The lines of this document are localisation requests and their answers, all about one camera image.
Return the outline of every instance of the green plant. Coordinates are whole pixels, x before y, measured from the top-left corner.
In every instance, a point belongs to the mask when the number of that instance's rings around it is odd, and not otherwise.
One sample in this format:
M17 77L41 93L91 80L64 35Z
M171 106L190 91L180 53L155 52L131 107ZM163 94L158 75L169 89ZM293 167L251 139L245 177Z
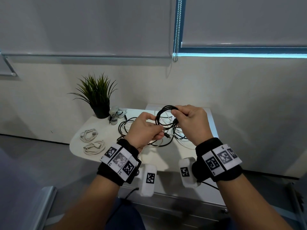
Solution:
M93 76L88 74L88 77L82 77L85 79L85 81L79 78L82 84L77 84L79 88L76 88L82 94L71 93L79 96L74 98L74 100L84 100L91 106L99 106L110 103L111 94L117 90L117 88L114 89L117 84L113 85L116 80L110 84L110 79L108 76L105 76L104 73L99 76L98 79L96 79L95 74Z

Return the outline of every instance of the right hand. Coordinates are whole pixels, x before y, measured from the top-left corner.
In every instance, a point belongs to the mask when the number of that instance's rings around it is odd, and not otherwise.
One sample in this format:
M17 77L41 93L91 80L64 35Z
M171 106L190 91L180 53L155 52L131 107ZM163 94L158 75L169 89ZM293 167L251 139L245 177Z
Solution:
M191 105L176 107L178 110L171 110L171 113L179 121L183 134L195 146L213 138L208 116L203 108Z

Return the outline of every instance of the potted plant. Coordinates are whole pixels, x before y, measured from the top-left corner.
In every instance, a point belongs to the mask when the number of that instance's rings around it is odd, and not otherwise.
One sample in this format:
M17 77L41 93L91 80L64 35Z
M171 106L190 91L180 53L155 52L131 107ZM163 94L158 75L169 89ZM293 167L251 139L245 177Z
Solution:
M79 88L76 88L82 94L71 94L79 96L74 99L81 99L90 104L97 118L107 118L110 110L110 96L117 90L117 88L114 89L117 84L114 85L115 81L110 84L110 79L104 73L98 79L96 79L95 74L94 76L88 74L88 77L83 78L84 81L79 78L82 84L77 84Z

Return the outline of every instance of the black wrist strap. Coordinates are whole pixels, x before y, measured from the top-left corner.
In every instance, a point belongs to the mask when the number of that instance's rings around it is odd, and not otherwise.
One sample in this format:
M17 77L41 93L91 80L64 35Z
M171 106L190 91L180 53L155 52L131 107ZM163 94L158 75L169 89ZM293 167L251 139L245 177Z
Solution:
M134 158L135 160L138 162L137 166L130 172L128 179L126 180L127 183L131 184L131 182L133 181L140 165L141 165L141 161L138 159L138 150L133 147L132 145L129 144L129 142L125 139L120 139L117 142L118 145L121 146L121 148L125 148ZM98 168L97 171L98 175L101 175L111 181L113 181L114 183L116 183L119 186L122 186L124 184L124 180L118 175L118 173L116 173L113 169L111 169L106 163L102 162Z
M236 165L233 168L228 169L224 171L223 173L218 174L216 176L212 174L211 172L212 169L210 170L210 168L208 167L208 164L205 163L203 159L203 155L206 153L213 153L212 150L220 146L224 147L222 145L223 143L218 138L211 138L199 144L196 147L197 160L192 165L192 173L197 180L204 181L208 178L212 178L214 182L221 181L221 180L230 181L230 180L237 178L238 176L242 174L242 168L240 165ZM235 157L237 157L237 155L232 150L231 152ZM223 163L218 159L216 155L214 155L214 160L218 161L221 167L225 168Z

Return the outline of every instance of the white wall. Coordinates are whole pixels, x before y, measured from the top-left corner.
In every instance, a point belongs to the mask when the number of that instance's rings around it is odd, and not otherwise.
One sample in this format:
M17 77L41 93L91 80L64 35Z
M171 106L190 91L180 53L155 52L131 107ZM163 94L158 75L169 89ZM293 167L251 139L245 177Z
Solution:
M67 93L78 77L105 72L118 81L111 105L210 107L245 169L297 177L307 170L305 59L10 59L19 77L0 77L0 133L69 143L93 111Z

